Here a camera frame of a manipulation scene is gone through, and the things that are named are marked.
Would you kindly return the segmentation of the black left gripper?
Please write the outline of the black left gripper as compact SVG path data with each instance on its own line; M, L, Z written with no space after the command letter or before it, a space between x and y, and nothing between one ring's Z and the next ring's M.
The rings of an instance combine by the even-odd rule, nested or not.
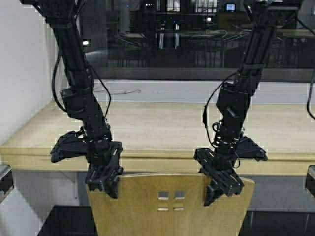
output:
M120 165L120 155L123 151L122 143L113 141L103 156L91 161L86 174L85 184L90 191L105 192L111 198L118 198L118 184L123 167Z

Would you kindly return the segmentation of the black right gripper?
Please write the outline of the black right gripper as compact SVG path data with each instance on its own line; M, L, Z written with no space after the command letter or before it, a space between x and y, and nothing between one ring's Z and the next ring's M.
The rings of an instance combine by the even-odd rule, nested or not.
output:
M231 164L217 160L209 148L196 149L193 157L200 165L199 172L211 179L206 186L204 206L209 206L222 195L231 197L242 192L244 183Z

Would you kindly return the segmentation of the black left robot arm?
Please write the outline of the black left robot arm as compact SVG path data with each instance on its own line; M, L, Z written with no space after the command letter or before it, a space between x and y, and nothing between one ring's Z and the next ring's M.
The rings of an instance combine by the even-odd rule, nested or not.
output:
M51 161L84 156L89 164L85 183L89 190L103 191L118 198L121 142L113 141L110 125L94 95L96 71L88 63L75 17L82 2L75 0L23 0L33 6L52 28L63 59L69 88L60 92L70 118L82 122L79 131L58 138L51 150Z

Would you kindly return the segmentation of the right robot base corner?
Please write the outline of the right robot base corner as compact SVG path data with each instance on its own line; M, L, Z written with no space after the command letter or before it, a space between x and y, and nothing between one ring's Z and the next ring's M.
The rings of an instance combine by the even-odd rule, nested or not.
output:
M308 167L305 188L311 193L311 195L315 196L315 166L310 165Z

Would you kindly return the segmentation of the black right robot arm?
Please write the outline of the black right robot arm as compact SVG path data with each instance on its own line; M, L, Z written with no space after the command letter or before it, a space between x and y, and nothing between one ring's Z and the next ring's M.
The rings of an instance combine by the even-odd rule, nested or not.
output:
M204 206L209 206L222 195L241 194L244 183L234 170L240 159L268 160L266 151L244 135L244 122L279 23L281 13L278 6L279 3L273 0L255 0L245 5L253 28L239 69L228 76L233 81L230 83L224 79L216 88L219 91L216 107L222 115L221 120L208 125L208 106L204 107L205 129L212 128L215 133L208 139L211 148L198 148L194 154L201 166L200 172L210 177Z

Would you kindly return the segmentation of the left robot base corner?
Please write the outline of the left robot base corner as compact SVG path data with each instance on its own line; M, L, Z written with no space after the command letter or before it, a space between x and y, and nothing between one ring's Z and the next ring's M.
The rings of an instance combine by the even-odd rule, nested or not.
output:
M0 200L2 201L14 188L12 169L9 165L0 165Z

